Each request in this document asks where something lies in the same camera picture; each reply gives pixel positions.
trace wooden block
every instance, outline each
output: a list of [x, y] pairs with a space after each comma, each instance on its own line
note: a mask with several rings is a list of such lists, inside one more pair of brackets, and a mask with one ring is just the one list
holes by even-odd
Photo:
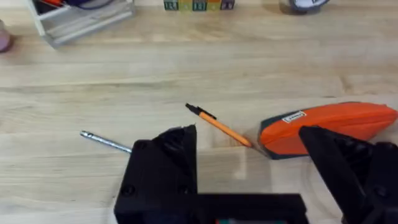
[[207, 10], [211, 11], [219, 11], [221, 8], [221, 2], [208, 2]]
[[177, 11], [178, 0], [164, 0], [164, 9], [169, 11]]
[[222, 0], [221, 2], [221, 10], [232, 10], [234, 9], [235, 0]]
[[192, 10], [193, 11], [206, 11], [207, 0], [193, 0]]

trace pink object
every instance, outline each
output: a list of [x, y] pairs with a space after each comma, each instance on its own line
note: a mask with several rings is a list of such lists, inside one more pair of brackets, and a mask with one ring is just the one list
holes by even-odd
[[2, 20], [0, 20], [0, 53], [7, 52], [12, 45], [12, 37], [6, 30]]

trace wood grain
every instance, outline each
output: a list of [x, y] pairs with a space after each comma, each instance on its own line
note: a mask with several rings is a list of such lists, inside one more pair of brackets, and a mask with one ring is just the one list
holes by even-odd
[[[1, 223], [116, 223], [128, 155], [79, 132], [131, 146], [192, 123], [201, 192], [300, 192], [311, 223], [339, 223], [309, 158], [270, 161], [184, 103], [253, 141], [263, 119], [300, 108], [368, 101], [398, 110], [397, 1], [332, 0], [307, 16], [269, 0], [206, 13], [136, 1], [136, 18], [58, 50], [37, 36], [27, 10], [5, 7], [19, 3], [0, 3], [17, 36], [0, 55]], [[398, 125], [376, 140], [398, 142]]]

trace white label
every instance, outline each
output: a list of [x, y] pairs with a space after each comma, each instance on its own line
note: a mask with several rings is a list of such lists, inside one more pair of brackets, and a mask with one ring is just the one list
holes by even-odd
[[285, 118], [282, 118], [282, 120], [285, 121], [286, 123], [290, 123], [290, 122], [292, 122], [296, 119], [299, 119], [301, 117], [304, 117], [304, 116], [306, 116], [306, 114], [303, 111], [299, 111], [299, 112], [289, 115]]

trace orange object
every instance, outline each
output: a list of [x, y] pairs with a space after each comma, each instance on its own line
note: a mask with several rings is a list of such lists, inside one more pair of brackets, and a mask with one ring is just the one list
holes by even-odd
[[264, 120], [259, 142], [273, 159], [307, 155], [299, 137], [302, 126], [320, 126], [331, 131], [368, 140], [391, 125], [398, 112], [373, 103], [338, 103], [294, 111]]
[[224, 132], [225, 134], [231, 136], [232, 138], [234, 138], [235, 140], [237, 140], [238, 142], [240, 142], [241, 144], [247, 146], [247, 147], [252, 147], [252, 144], [249, 140], [247, 140], [245, 137], [243, 137], [242, 135], [234, 132], [232, 129], [230, 129], [229, 127], [221, 124], [220, 122], [218, 122], [216, 119], [216, 117], [214, 117], [213, 115], [211, 115], [209, 112], [203, 110], [200, 107], [195, 107], [192, 105], [189, 105], [188, 103], [185, 105], [190, 111], [192, 111], [193, 113], [195, 113], [196, 115], [198, 115], [199, 117], [201, 117], [202, 119], [204, 119], [205, 121], [209, 122], [211, 125], [213, 125], [214, 127], [222, 130], [222, 132]]

